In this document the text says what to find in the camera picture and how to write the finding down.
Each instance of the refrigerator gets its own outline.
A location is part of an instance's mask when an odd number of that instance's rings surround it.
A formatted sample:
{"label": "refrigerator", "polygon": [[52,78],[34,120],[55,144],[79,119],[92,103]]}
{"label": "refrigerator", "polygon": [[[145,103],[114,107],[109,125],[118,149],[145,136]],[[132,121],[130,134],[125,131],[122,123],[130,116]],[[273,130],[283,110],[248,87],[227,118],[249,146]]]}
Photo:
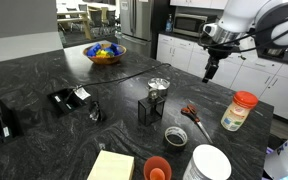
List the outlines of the refrigerator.
{"label": "refrigerator", "polygon": [[168,14],[174,12],[169,0],[120,0],[119,44],[155,59],[158,33],[165,30]]}

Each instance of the kitchen island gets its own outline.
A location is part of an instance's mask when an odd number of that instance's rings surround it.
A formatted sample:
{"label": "kitchen island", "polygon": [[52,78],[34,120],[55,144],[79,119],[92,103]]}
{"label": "kitchen island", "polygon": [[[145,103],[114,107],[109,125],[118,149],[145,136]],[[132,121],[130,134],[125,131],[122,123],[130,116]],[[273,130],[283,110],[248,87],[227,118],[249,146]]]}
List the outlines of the kitchen island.
{"label": "kitchen island", "polygon": [[[220,119],[234,91],[170,66],[133,78],[85,87],[98,91],[106,120],[94,123],[87,105],[62,117],[47,95],[89,83],[128,77],[161,63],[127,51],[119,63],[96,65],[82,55],[82,45],[0,62],[0,98],[16,111],[23,136],[0,145],[0,179],[86,179],[101,149],[135,157],[133,179],[143,179],[151,156],[170,163],[172,179],[182,179],[194,148],[208,144],[199,128],[180,109],[196,105],[197,115],[232,165],[230,179],[261,179],[273,107],[259,102],[237,132],[225,130]],[[163,118],[151,126],[138,122],[138,100],[148,94],[147,82],[170,81]],[[182,128],[188,143],[181,153],[164,152],[163,136],[170,126]]]}

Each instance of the fruit bowl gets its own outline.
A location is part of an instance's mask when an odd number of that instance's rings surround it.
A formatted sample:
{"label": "fruit bowl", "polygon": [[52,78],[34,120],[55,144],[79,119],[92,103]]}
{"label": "fruit bowl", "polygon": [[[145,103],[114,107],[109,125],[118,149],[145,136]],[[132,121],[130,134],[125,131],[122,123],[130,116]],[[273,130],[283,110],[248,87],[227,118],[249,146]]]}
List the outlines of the fruit bowl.
{"label": "fruit bowl", "polygon": [[[101,45],[102,50],[111,46],[111,44],[100,44],[100,45]],[[93,61],[95,64],[113,64],[113,63],[118,62],[122,58],[122,56],[126,53],[126,48],[124,46],[121,46],[121,45],[118,45],[118,46],[122,49],[123,52],[117,56],[114,56],[114,57],[90,57],[90,56],[87,56],[88,50],[90,48],[92,48],[93,46],[85,48],[83,50],[83,54],[87,58],[89,58],[91,61]]]}

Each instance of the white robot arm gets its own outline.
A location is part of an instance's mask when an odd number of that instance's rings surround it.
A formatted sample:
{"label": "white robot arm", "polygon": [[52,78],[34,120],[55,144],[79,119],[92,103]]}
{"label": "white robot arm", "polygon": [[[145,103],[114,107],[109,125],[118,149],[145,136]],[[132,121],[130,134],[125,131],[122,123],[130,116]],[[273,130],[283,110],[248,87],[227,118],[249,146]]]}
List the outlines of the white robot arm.
{"label": "white robot arm", "polygon": [[207,24],[203,30],[213,40],[204,45],[210,54],[203,79],[208,82],[220,59],[239,52],[232,49],[243,38],[254,36],[257,48],[288,48],[288,0],[229,0],[217,24]]}

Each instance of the red lid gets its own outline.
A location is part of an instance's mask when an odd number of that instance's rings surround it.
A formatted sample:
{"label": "red lid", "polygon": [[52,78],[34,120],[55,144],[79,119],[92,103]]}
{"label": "red lid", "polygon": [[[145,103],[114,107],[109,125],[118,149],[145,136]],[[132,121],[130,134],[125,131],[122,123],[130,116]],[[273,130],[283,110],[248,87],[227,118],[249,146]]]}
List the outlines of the red lid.
{"label": "red lid", "polygon": [[241,107],[252,109],[258,103],[258,99],[252,93],[246,91],[238,91],[234,95],[233,102]]}

